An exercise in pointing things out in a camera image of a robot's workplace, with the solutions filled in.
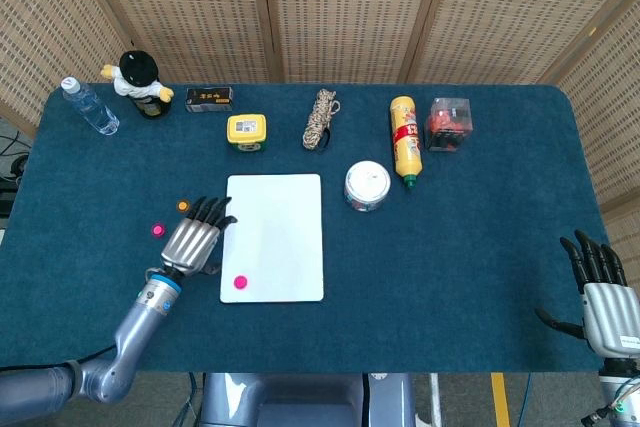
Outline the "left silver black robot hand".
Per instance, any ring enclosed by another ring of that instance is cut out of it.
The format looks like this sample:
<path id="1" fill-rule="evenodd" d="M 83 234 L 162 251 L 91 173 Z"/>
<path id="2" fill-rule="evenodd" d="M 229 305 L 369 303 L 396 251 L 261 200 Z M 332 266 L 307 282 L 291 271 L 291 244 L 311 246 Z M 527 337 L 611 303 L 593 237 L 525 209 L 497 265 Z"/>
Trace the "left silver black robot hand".
<path id="1" fill-rule="evenodd" d="M 219 238 L 237 219 L 225 216 L 231 197 L 201 197 L 189 208 L 161 252 L 161 272 L 173 279 L 196 274 L 213 275 L 220 263 L 209 258 Z"/>

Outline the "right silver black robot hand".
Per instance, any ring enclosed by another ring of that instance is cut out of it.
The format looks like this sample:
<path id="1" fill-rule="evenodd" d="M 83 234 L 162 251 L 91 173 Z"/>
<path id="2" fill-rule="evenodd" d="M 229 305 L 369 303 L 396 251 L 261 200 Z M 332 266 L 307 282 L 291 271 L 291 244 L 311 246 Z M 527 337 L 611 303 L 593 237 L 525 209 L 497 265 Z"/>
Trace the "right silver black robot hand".
<path id="1" fill-rule="evenodd" d="M 582 302 L 582 323 L 560 321 L 542 308 L 534 310 L 547 327 L 587 342 L 604 359 L 640 359 L 640 298 L 628 285 L 623 264 L 606 244 L 584 232 L 566 237 L 566 251 Z"/>

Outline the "white rectangular board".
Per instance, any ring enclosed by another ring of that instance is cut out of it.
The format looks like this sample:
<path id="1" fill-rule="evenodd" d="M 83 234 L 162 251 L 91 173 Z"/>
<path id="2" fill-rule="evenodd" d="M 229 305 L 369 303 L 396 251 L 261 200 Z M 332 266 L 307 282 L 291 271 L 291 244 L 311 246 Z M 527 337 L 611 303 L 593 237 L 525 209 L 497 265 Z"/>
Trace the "white rectangular board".
<path id="1" fill-rule="evenodd" d="M 320 302 L 324 298 L 321 177 L 317 174 L 232 175 L 220 301 Z M 234 287 L 243 275 L 248 285 Z"/>

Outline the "green tub with yellow lid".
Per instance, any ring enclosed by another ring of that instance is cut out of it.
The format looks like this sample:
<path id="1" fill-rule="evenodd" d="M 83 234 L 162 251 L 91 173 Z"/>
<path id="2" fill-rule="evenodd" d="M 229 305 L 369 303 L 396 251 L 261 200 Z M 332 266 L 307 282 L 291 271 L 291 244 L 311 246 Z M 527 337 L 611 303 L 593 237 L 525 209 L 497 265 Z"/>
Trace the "green tub with yellow lid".
<path id="1" fill-rule="evenodd" d="M 262 151 L 266 145 L 267 121 L 264 114 L 232 115 L 227 119 L 227 142 L 239 152 Z"/>

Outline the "black cardboard box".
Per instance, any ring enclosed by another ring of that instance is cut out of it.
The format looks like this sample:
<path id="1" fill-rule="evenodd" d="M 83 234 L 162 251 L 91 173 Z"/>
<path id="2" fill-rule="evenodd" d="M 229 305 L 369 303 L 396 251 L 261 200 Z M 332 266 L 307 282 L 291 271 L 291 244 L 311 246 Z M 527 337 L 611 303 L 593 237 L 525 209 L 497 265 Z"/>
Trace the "black cardboard box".
<path id="1" fill-rule="evenodd" d="M 187 89 L 185 108 L 188 112 L 231 111 L 233 89 L 231 87 L 191 87 Z"/>

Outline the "blue table cloth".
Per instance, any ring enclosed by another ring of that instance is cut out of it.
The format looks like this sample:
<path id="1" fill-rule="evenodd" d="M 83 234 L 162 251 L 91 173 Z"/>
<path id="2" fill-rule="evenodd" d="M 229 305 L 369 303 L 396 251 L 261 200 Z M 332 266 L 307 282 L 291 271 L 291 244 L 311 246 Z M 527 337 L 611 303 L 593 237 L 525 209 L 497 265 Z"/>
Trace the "blue table cloth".
<path id="1" fill-rule="evenodd" d="M 218 278 L 184 284 L 141 366 L 159 371 L 592 371 L 581 341 L 535 316 L 577 322 L 581 303 L 561 237 L 605 242 L 571 104 L 547 85 L 339 85 L 328 147 L 302 133 L 317 87 L 235 85 L 235 112 L 267 118 L 262 152 L 226 139 L 226 114 L 143 118 L 110 85 L 99 95 L 118 131 L 103 136 L 52 93 L 0 242 L 0 367 L 79 359 L 113 341 L 157 266 L 156 223 L 182 199 L 220 197 L 233 174 L 321 179 L 324 297 L 225 305 Z M 382 206 L 348 205 L 355 162 L 393 165 L 389 105 L 465 97 L 473 132 L 454 153 L 427 153 L 413 189 L 394 179 Z"/>

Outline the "clear plastic water bottle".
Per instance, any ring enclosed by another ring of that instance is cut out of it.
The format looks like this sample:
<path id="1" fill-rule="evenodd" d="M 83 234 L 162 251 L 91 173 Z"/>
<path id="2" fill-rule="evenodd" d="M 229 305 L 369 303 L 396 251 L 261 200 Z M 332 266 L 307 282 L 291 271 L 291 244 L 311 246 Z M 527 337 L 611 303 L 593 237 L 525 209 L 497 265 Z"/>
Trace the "clear plastic water bottle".
<path id="1" fill-rule="evenodd" d="M 60 86 L 63 97 L 97 132 L 105 136 L 111 136 L 117 132 L 118 118 L 92 87 L 72 76 L 65 77 Z"/>

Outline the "black yellow plush toy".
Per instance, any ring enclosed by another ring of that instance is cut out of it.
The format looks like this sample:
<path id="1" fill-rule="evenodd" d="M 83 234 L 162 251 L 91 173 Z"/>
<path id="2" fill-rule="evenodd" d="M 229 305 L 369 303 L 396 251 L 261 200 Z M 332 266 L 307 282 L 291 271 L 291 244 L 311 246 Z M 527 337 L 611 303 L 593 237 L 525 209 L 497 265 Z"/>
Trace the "black yellow plush toy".
<path id="1" fill-rule="evenodd" d="M 158 98 L 170 102 L 174 92 L 159 81 L 159 71 L 153 57 L 142 50 L 122 54 L 118 65 L 105 64 L 100 75 L 113 83 L 115 92 L 123 97 Z"/>

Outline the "clear jar of binder clips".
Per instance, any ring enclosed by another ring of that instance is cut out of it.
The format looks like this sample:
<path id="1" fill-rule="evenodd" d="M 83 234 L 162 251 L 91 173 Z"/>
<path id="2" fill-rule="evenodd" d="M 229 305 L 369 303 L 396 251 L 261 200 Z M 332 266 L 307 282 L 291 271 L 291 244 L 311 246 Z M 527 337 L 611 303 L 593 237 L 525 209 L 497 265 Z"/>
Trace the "clear jar of binder clips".
<path id="1" fill-rule="evenodd" d="M 359 212 L 376 210 L 388 195 L 391 179 L 379 163 L 364 160 L 353 164 L 344 182 L 344 197 Z"/>

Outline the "grey robot torso base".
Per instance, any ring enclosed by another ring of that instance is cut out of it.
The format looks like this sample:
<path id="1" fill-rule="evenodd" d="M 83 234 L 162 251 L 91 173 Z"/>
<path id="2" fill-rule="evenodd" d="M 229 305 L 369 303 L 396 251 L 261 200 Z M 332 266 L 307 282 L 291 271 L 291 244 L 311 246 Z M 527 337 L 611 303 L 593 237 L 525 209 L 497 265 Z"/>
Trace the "grey robot torso base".
<path id="1" fill-rule="evenodd" d="M 416 427 L 407 373 L 209 373 L 198 427 Z"/>

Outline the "yellow bottle with green cap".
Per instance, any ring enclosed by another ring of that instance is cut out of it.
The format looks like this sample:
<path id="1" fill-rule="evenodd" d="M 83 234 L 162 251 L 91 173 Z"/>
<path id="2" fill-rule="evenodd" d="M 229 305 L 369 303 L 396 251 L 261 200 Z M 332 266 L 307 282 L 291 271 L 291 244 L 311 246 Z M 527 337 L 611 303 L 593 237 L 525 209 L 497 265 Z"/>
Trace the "yellow bottle with green cap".
<path id="1" fill-rule="evenodd" d="M 395 171 L 404 185 L 413 189 L 422 171 L 414 100 L 409 96 L 395 97 L 390 104 L 390 119 Z"/>

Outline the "clear box of binder clips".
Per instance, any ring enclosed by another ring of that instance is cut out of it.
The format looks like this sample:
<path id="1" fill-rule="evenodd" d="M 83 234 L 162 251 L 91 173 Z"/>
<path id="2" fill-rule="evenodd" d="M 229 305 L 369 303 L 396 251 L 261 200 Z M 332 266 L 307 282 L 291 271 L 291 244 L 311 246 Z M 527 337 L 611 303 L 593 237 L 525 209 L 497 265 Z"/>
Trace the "clear box of binder clips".
<path id="1" fill-rule="evenodd" d="M 466 98 L 435 98 L 424 131 L 429 151 L 457 151 L 473 131 L 470 101 Z"/>

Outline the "woven folding screen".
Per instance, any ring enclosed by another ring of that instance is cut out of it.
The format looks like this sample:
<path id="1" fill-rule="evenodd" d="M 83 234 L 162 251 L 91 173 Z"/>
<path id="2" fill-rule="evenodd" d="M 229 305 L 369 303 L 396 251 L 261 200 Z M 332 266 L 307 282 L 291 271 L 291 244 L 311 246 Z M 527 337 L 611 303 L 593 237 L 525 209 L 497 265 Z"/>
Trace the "woven folding screen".
<path id="1" fill-rule="evenodd" d="M 640 0 L 0 0 L 0 179 L 57 81 L 95 80 L 128 47 L 177 82 L 558 86 L 640 271 Z"/>

